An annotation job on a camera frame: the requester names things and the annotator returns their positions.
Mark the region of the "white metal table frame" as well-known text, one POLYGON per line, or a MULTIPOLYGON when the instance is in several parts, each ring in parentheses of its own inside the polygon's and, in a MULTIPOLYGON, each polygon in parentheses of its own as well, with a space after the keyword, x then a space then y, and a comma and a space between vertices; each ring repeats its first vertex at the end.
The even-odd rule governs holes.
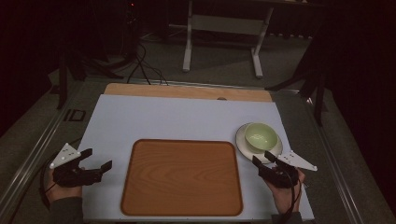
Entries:
POLYGON ((189 72, 191 70, 193 30, 240 35, 255 35, 258 37, 258 42, 256 46, 250 50, 250 54, 256 78, 263 78, 260 51, 274 9, 274 7, 269 7, 266 10, 263 20, 227 18, 195 14, 193 12, 193 0, 189 0, 187 18, 187 42, 184 52, 182 70, 184 72, 189 72))

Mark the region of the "person's right hand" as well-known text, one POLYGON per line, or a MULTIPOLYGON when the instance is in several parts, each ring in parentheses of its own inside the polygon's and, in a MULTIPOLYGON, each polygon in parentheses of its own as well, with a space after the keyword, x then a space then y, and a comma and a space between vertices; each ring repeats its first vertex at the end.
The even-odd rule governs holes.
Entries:
POLYGON ((272 183, 265 181, 265 184, 271 190, 276 210, 279 214, 287 214, 291 212, 298 212, 302 194, 302 184, 304 183, 305 174, 298 169, 299 181, 293 189, 280 189, 275 187, 272 183))

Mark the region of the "white plate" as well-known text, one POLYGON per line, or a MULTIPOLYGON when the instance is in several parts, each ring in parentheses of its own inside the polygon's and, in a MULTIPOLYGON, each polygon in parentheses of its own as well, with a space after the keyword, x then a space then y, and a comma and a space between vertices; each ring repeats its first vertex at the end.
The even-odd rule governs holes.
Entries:
MULTIPOLYGON (((262 153, 256 153, 253 152, 250 147, 247 144, 247 141, 245 140, 245 129, 246 127, 249 125, 249 123, 244 124, 243 126, 241 126, 235 136, 235 143, 239 149, 239 151, 249 160, 252 160, 253 156, 256 156, 262 163, 270 163, 265 157, 264 157, 264 152, 262 153)), ((276 144, 276 146, 271 149, 271 150, 267 150, 270 151, 272 154, 278 156, 282 154, 283 151, 283 144, 282 141, 278 135, 278 142, 276 144)))

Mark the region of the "white table mat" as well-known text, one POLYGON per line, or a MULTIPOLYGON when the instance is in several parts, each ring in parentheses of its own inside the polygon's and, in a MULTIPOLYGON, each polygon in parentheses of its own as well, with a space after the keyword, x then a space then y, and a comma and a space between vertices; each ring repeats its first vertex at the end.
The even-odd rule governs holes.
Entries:
POLYGON ((101 182, 84 188, 83 211, 87 221, 224 221, 249 222, 270 219, 276 212, 271 191, 257 167, 238 149, 238 129, 261 122, 279 135, 284 151, 290 151, 277 107, 273 103, 139 97, 100 96, 79 147, 92 155, 81 166, 97 168, 112 161, 101 182), (140 139, 223 141, 233 144, 239 171, 243 211, 235 217, 130 217, 120 204, 133 145, 140 139))

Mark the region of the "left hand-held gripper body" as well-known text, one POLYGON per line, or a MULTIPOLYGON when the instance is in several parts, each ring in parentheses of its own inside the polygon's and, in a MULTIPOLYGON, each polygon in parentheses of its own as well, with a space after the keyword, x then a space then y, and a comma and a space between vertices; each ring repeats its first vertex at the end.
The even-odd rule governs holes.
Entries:
POLYGON ((76 158, 81 151, 77 151, 66 143, 49 168, 53 171, 56 184, 64 188, 90 186, 102 180, 103 173, 100 169, 85 170, 76 165, 76 158))

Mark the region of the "metal rail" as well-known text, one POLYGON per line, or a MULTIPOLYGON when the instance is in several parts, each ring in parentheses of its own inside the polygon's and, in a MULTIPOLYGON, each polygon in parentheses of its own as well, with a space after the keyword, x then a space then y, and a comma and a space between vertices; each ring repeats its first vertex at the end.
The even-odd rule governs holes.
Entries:
POLYGON ((311 123, 313 124, 313 126, 316 129, 316 132, 319 135, 320 142, 325 151, 326 160, 329 163, 330 172, 332 174, 334 184, 337 188, 340 199, 346 210, 346 214, 348 216, 350 224, 364 224, 364 221, 361 217, 361 213, 355 203, 353 195, 351 194, 349 185, 347 184, 343 176, 343 173, 340 169, 340 166, 333 154, 333 149, 327 138, 327 135, 324 132, 323 128, 317 124, 316 119, 313 115, 314 104, 312 100, 310 98, 308 99, 302 98, 301 101, 304 105, 308 117, 311 119, 311 123))
POLYGON ((35 172, 49 153, 49 144, 64 120, 84 82, 68 86, 64 105, 46 93, 11 129, 0 138, 0 222, 7 222, 20 207, 35 172))

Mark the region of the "black tripod stand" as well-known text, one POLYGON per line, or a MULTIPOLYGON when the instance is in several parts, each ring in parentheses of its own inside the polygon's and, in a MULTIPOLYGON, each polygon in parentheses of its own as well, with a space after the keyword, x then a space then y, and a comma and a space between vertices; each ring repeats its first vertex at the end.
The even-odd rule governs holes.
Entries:
POLYGON ((303 80, 303 86, 298 93, 302 98, 306 99, 310 98, 313 93, 316 94, 313 114, 318 126, 322 126, 321 112, 326 80, 322 64, 327 61, 326 54, 321 53, 322 50, 323 47, 320 42, 314 37, 299 61, 292 77, 279 84, 265 88, 267 91, 280 91, 293 83, 303 80))

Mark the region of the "wooden tray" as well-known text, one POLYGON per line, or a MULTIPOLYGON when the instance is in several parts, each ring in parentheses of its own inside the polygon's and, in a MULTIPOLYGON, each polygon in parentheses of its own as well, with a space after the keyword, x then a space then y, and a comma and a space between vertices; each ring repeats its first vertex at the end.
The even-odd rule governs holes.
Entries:
POLYGON ((130 217, 235 217, 243 199, 233 144, 140 139, 120 204, 130 217))

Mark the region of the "light green bowl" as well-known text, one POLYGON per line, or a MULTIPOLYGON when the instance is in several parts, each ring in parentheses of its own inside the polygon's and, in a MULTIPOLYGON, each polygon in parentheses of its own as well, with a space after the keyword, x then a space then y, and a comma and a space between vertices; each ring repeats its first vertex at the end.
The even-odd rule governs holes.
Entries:
POLYGON ((253 152, 262 153, 276 146, 278 135, 267 124, 249 123, 245 129, 245 140, 253 152))

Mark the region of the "person's left hand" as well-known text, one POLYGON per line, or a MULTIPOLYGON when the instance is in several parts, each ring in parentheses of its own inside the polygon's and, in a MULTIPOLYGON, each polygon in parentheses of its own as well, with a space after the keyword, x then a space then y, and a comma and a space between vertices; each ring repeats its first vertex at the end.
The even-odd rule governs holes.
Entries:
POLYGON ((82 197, 82 187, 64 188, 55 183, 53 179, 53 171, 49 170, 49 179, 47 189, 45 190, 46 196, 50 203, 64 198, 82 197))

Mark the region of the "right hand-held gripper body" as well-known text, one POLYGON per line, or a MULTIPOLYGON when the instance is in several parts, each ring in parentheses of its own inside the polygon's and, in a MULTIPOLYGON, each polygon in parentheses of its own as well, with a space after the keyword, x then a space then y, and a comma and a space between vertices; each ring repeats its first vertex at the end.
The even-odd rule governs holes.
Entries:
POLYGON ((293 151, 276 156, 276 168, 272 169, 265 166, 263 171, 259 171, 258 175, 275 187, 281 189, 293 188, 298 180, 298 168, 305 170, 316 171, 318 167, 306 161, 301 156, 297 155, 293 151))

